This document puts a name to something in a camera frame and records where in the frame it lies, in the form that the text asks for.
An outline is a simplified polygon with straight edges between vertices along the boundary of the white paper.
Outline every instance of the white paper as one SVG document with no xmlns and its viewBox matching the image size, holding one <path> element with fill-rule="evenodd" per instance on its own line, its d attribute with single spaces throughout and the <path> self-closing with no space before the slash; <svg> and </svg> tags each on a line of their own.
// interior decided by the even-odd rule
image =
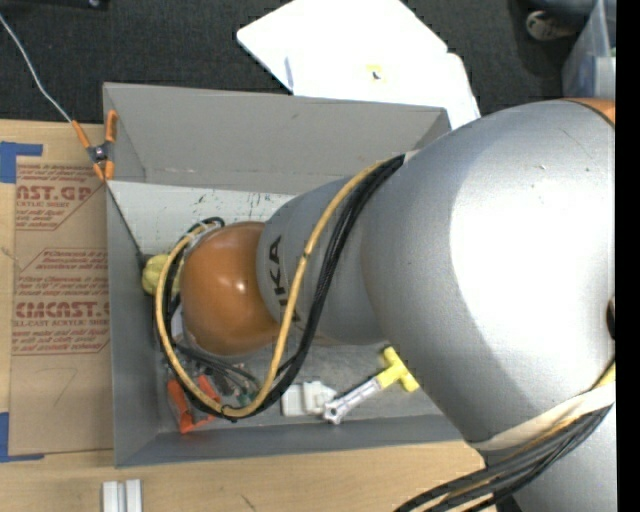
<svg viewBox="0 0 640 512">
<path fill-rule="evenodd" d="M 238 42 L 293 89 L 290 55 L 442 55 L 446 44 L 399 0 L 294 0 L 240 29 Z"/>
<path fill-rule="evenodd" d="M 289 58 L 296 96 L 443 107 L 451 129 L 480 117 L 464 65 L 455 54 L 334 56 L 294 50 Z"/>
</svg>

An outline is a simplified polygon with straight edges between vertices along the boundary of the black floor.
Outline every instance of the black floor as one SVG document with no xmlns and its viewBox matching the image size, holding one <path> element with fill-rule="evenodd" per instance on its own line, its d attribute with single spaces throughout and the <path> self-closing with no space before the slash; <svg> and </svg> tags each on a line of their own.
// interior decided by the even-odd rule
<svg viewBox="0 0 640 512">
<path fill-rule="evenodd" d="M 59 0 L 80 2 L 81 0 Z M 106 11 L 0 0 L 51 95 L 80 121 L 101 121 L 104 81 L 287 91 L 236 42 L 244 25 L 287 2 L 111 0 Z M 532 40 L 527 0 L 406 0 L 462 57 L 483 115 L 561 96 L 572 39 Z M 0 30 L 0 118 L 59 120 Z"/>
</svg>

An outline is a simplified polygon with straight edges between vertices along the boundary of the blue tape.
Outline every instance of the blue tape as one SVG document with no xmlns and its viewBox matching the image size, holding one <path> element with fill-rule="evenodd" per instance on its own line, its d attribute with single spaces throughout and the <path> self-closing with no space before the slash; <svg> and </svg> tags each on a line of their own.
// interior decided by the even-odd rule
<svg viewBox="0 0 640 512">
<path fill-rule="evenodd" d="M 0 464 L 3 462 L 15 462 L 19 460 L 38 460 L 42 455 L 21 455 L 9 457 L 7 449 L 9 444 L 9 413 L 0 412 Z"/>
<path fill-rule="evenodd" d="M 42 144 L 0 142 L 0 182 L 16 182 L 16 160 L 20 156 L 42 156 Z"/>
</svg>

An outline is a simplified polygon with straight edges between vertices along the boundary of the white cable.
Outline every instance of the white cable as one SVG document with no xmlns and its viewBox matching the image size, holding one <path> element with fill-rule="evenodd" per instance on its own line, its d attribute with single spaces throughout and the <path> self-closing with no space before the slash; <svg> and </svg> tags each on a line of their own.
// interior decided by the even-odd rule
<svg viewBox="0 0 640 512">
<path fill-rule="evenodd" d="M 38 86 L 38 89 L 40 89 L 40 92 L 44 95 L 45 98 L 47 98 L 53 104 L 54 107 L 56 107 L 58 112 L 62 114 L 62 117 L 64 117 L 69 123 L 71 123 L 72 122 L 71 116 L 69 116 L 69 114 L 67 114 L 64 111 L 64 109 L 58 104 L 58 102 L 54 100 L 51 97 L 51 95 L 45 90 L 44 86 L 40 82 L 40 79 L 38 78 L 38 74 L 36 73 L 36 70 L 34 69 L 33 64 L 31 63 L 31 59 L 29 59 L 29 55 L 27 55 L 27 52 L 22 46 L 22 43 L 20 42 L 20 40 L 18 39 L 18 36 L 16 36 L 15 32 L 11 29 L 7 21 L 4 19 L 4 16 L 2 16 L 2 13 L 0 13 L 0 23 L 2 23 L 2 26 L 9 33 L 9 35 L 11 36 L 11 39 L 13 39 L 13 41 L 16 43 L 16 46 L 18 47 L 18 50 L 20 50 L 20 53 L 24 57 L 24 60 L 27 63 L 27 66 L 29 67 L 29 71 L 31 71 L 31 75 L 33 75 L 33 79 L 35 80 L 36 85 Z"/>
</svg>

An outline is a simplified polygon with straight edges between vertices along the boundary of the gray robot arm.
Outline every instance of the gray robot arm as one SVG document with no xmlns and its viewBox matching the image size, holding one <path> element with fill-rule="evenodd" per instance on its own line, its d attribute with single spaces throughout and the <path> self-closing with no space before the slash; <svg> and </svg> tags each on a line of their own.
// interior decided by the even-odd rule
<svg viewBox="0 0 640 512">
<path fill-rule="evenodd" d="M 614 146 L 613 123 L 565 100 L 505 110 L 433 142 L 365 206 L 321 338 L 390 341 L 469 443 L 589 389 L 615 350 Z M 262 233 L 258 284 L 276 319 L 339 187 L 297 197 Z M 303 321 L 328 237 L 309 262 Z M 516 495 L 523 510 L 617 510 L 615 412 Z M 495 453 L 481 453 L 491 464 Z"/>
</svg>

